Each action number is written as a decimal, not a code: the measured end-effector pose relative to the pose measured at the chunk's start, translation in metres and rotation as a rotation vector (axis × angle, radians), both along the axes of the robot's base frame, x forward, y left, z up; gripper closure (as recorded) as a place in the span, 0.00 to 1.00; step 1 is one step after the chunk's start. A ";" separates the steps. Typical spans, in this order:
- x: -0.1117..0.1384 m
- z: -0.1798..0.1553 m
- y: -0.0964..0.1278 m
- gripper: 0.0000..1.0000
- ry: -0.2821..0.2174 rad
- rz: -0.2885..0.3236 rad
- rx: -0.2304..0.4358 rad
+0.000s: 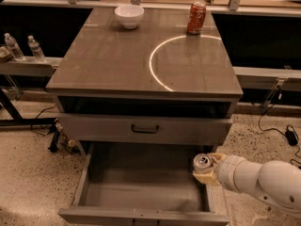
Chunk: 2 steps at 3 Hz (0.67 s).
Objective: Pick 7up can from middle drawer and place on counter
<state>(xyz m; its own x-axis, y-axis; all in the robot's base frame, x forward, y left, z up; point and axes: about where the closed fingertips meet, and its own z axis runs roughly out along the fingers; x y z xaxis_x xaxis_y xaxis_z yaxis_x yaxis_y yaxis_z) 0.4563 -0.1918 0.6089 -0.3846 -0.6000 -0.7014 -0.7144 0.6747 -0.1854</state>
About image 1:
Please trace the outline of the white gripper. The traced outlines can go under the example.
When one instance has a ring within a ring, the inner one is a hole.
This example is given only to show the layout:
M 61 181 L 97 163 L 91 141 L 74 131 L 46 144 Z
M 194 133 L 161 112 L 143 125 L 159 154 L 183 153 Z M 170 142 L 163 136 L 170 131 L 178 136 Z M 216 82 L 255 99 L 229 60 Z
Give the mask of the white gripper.
M 244 193 L 246 192 L 246 178 L 248 161 L 236 155 L 226 156 L 224 153 L 208 153 L 211 166 L 217 164 L 215 173 L 193 172 L 194 177 L 202 184 L 217 186 L 218 182 L 227 190 Z

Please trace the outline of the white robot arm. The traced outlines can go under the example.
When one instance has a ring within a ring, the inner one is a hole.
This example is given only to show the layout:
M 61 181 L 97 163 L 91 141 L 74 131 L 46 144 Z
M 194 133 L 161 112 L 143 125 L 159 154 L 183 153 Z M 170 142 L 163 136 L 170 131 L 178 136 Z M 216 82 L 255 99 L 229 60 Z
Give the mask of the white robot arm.
M 260 164 L 238 155 L 200 153 L 193 160 L 193 175 L 204 185 L 221 185 L 301 217 L 301 170 L 292 164 L 276 160 Z

